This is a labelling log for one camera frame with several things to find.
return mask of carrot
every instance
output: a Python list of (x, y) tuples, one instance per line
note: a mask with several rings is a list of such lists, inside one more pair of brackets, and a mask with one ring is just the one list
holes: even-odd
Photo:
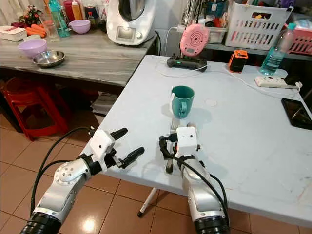
[(31, 35), (39, 35), (41, 38), (44, 38), (45, 35), (44, 34), (41, 34), (40, 32), (35, 32), (33, 30), (29, 30), (29, 28), (26, 28), (26, 32), (27, 32), (27, 35), (28, 36), (31, 36)]
[(36, 25), (36, 24), (32, 24), (31, 25), (31, 28), (34, 28), (34, 29), (37, 29), (37, 30), (40, 30), (40, 31), (43, 31), (45, 33), (45, 30), (43, 28), (41, 28), (40, 26)]
[(43, 34), (43, 35), (46, 35), (46, 33), (44, 31), (40, 31), (40, 30), (37, 30), (35, 28), (29, 28), (27, 27), (26, 29), (28, 29), (29, 31), (33, 31), (35, 33), (38, 33), (38, 34)]

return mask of purple bowl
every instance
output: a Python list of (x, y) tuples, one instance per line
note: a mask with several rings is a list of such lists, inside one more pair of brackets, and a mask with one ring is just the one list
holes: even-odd
[(76, 33), (84, 34), (90, 30), (91, 24), (90, 21), (86, 19), (78, 19), (71, 21), (69, 26), (71, 26)]
[(19, 44), (18, 48), (22, 50), (26, 56), (33, 58), (35, 55), (47, 49), (47, 42), (43, 39), (28, 40)]

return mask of stainless steel bowl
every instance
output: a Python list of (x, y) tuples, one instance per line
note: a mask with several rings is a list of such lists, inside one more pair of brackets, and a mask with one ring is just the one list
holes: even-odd
[(65, 54), (62, 51), (50, 50), (42, 52), (33, 58), (33, 63), (40, 67), (54, 67), (64, 62)]

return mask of orange device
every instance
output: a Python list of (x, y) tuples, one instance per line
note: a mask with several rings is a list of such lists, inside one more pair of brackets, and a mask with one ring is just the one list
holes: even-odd
[(241, 73), (248, 59), (246, 50), (234, 50), (229, 62), (230, 72)]

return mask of white folding table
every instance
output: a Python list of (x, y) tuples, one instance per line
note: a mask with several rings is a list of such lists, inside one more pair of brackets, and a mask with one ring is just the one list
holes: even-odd
[[(195, 98), (181, 124), (196, 124), (201, 145), (197, 156), (224, 184), (229, 207), (312, 227), (312, 131), (291, 126), (281, 104), (281, 98), (303, 102), (298, 92), (275, 88), (262, 89), (285, 95), (259, 92), (227, 74), (227, 64), (219, 62), (208, 62), (204, 73), (178, 78), (190, 70), (168, 68), (166, 59), (145, 56), (100, 124), (99, 129), (110, 132), (128, 128), (115, 144), (117, 157), (145, 148), (131, 166), (111, 167), (106, 174), (186, 195), (178, 169), (165, 173), (158, 139), (170, 131), (171, 87), (187, 85)], [(256, 86), (258, 69), (245, 66), (236, 76)], [(91, 153), (89, 144), (83, 152)]]

